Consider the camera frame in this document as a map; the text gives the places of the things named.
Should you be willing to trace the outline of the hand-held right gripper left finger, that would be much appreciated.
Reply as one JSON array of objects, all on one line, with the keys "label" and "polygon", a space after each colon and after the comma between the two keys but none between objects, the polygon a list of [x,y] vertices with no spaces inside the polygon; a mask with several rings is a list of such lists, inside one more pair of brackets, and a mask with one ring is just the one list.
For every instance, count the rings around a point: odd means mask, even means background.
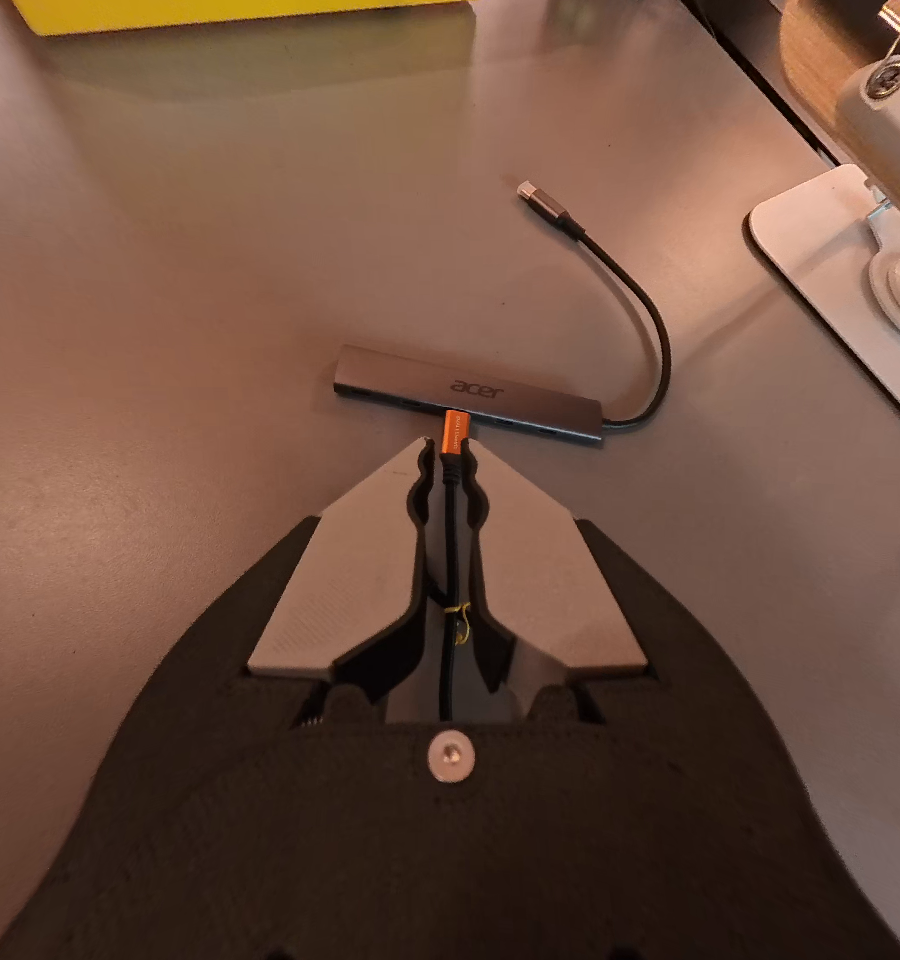
[{"label": "hand-held right gripper left finger", "polygon": [[250,674],[349,685],[376,704],[415,671],[425,648],[433,467],[433,440],[418,438],[312,522]]}]

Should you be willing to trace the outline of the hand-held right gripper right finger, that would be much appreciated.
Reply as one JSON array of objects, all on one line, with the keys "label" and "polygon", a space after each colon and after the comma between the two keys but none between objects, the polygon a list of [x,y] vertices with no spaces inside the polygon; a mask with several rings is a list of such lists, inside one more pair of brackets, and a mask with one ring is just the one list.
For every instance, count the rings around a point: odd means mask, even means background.
[{"label": "hand-held right gripper right finger", "polygon": [[548,687],[644,674],[648,658],[574,515],[486,446],[465,446],[474,656],[528,710]]}]

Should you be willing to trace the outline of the grey usb hub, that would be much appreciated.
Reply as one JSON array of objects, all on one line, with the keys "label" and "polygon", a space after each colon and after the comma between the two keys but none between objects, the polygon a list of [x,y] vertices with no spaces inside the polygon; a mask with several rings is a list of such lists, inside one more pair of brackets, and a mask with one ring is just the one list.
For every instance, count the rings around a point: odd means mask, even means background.
[{"label": "grey usb hub", "polygon": [[638,429],[655,417],[672,381],[671,338],[656,303],[551,195],[529,181],[519,185],[517,195],[553,230],[587,251],[644,309],[659,342],[660,360],[647,406],[638,414],[613,419],[594,399],[354,345],[342,349],[336,364],[334,391],[339,396],[457,420],[467,414],[481,424],[594,447],[607,434]]}]

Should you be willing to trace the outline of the white desk stand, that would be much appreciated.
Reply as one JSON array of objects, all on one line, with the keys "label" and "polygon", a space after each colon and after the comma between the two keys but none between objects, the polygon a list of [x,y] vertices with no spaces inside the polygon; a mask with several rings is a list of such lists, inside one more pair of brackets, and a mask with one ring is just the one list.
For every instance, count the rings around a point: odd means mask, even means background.
[{"label": "white desk stand", "polygon": [[756,247],[900,409],[900,179],[845,162],[756,206]]}]

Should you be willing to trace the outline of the yellow plastic box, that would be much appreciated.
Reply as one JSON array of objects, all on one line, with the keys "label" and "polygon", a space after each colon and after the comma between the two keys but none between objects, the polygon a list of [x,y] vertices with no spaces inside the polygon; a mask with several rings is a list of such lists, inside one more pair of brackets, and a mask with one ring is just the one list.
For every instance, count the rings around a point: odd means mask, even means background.
[{"label": "yellow plastic box", "polygon": [[447,6],[447,1],[14,1],[43,38]]}]

